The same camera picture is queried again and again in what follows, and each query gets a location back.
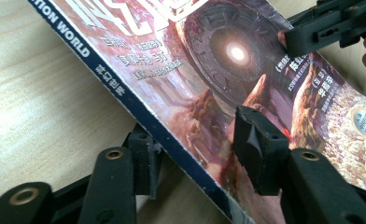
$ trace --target magazine spine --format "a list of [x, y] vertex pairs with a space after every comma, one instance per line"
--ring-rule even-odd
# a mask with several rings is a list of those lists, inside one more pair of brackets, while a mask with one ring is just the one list
[[[79, 34], [78, 31], [70, 24], [56, 6], [48, 0], [28, 0], [43, 19], [51, 26], [51, 28], [60, 36], [63, 42], [68, 45], [84, 62], [95, 76], [106, 86], [106, 88], [114, 95], [114, 97], [136, 118], [136, 120], [162, 145], [167, 154], [182, 168], [200, 186], [202, 191], [231, 218], [226, 193], [213, 180], [213, 178], [204, 170], [204, 168], [186, 151], [183, 146], [168, 132], [168, 130], [154, 117], [144, 106], [141, 100], [125, 85], [120, 77], [114, 73], [114, 70], [102, 60], [101, 56], [96, 52], [89, 43]], [[58, 24], [62, 22], [69, 29], [83, 46], [78, 49], [66, 35], [62, 34], [58, 29]], [[124, 93], [120, 94], [113, 88], [109, 82], [100, 75], [96, 68], [102, 65], [106, 71], [120, 84], [124, 89]]]

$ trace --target wooden table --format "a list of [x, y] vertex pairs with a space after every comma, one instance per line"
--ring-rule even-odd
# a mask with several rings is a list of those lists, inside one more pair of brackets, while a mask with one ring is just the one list
[[[271, 3], [289, 17], [315, 0]], [[322, 52], [366, 95], [361, 44]], [[97, 154], [120, 146], [134, 124], [25, 0], [0, 1], [0, 195], [30, 181], [56, 190], [90, 174]], [[159, 196], [140, 199], [138, 223], [230, 222], [169, 159]]]

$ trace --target magazine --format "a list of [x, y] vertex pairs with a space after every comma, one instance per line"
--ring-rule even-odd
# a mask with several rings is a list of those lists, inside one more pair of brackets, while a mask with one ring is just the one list
[[284, 222], [232, 152], [237, 105], [366, 189], [366, 97], [316, 52], [289, 58], [267, 1], [29, 2], [233, 222]]

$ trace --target metal grommet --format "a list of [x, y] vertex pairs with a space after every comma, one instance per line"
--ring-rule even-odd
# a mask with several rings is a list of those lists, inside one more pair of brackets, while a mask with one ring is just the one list
[[105, 157], [108, 160], [116, 160], [116, 159], [121, 158], [123, 155], [124, 155], [124, 153], [121, 150], [114, 149], [114, 150], [111, 150], [111, 151], [107, 152], [105, 154]]
[[[22, 195], [24, 193], [30, 193], [30, 195], [25, 197]], [[38, 195], [38, 189], [36, 188], [29, 187], [21, 189], [11, 196], [11, 198], [9, 199], [9, 203], [11, 203], [12, 205], [22, 205], [31, 202], [33, 199], [37, 197], [37, 195]]]
[[320, 157], [317, 154], [309, 151], [301, 152], [300, 156], [309, 161], [318, 161], [320, 159]]

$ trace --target wood grain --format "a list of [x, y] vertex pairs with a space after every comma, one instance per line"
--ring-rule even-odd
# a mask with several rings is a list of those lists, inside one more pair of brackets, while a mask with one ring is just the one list
[[[289, 17], [315, 1], [271, 3]], [[366, 95], [361, 45], [322, 52]], [[97, 154], [134, 124], [26, 1], [0, 1], [0, 195], [30, 181], [56, 190], [90, 174]], [[169, 159], [162, 176], [160, 199], [141, 201], [139, 223], [230, 222]]]

